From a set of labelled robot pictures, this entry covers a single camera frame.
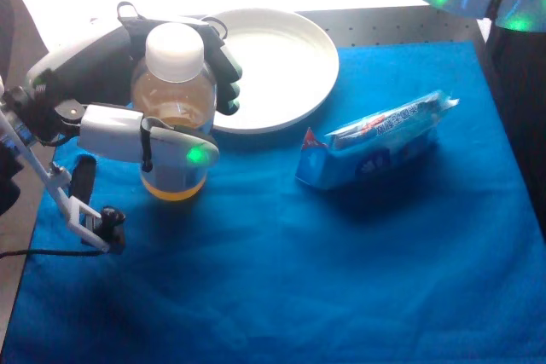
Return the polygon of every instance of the plastic bottle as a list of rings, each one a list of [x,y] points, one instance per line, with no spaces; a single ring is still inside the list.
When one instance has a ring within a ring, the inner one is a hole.
[[[216,111],[216,80],[205,63],[199,33],[181,23],[155,27],[146,40],[146,55],[133,73],[131,99],[145,117],[210,133]],[[200,190],[206,170],[154,165],[148,173],[141,171],[141,177],[156,197],[183,200]]]

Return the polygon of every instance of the wet wipes pack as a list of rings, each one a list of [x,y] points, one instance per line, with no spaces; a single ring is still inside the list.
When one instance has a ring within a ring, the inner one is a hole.
[[[424,153],[437,141],[436,125],[458,104],[442,91],[340,127],[317,140],[307,130],[296,177],[331,189],[389,170]]]

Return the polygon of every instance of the blue tablecloth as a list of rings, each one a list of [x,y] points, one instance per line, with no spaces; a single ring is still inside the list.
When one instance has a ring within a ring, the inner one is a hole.
[[[307,126],[436,89],[461,103],[426,157],[330,194],[294,180]],[[544,243],[472,44],[341,49],[331,96],[301,124],[217,138],[192,205],[153,199],[138,165],[99,161],[91,202],[126,212],[125,253],[30,257],[7,363],[546,356]],[[55,157],[73,167],[79,154]],[[47,195],[32,247],[82,247]]]

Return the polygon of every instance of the white bottle cap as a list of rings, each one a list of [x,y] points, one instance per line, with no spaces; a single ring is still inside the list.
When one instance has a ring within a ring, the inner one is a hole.
[[[203,68],[205,52],[199,33],[182,23],[165,23],[146,39],[146,66],[157,78],[183,83]]]

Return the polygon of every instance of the round plate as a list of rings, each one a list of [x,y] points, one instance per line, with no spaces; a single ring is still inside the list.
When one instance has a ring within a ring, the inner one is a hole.
[[[230,10],[213,17],[228,27],[224,41],[242,67],[241,107],[231,116],[216,113],[217,130],[280,130],[315,111],[334,87],[338,52],[312,21],[271,9]]]

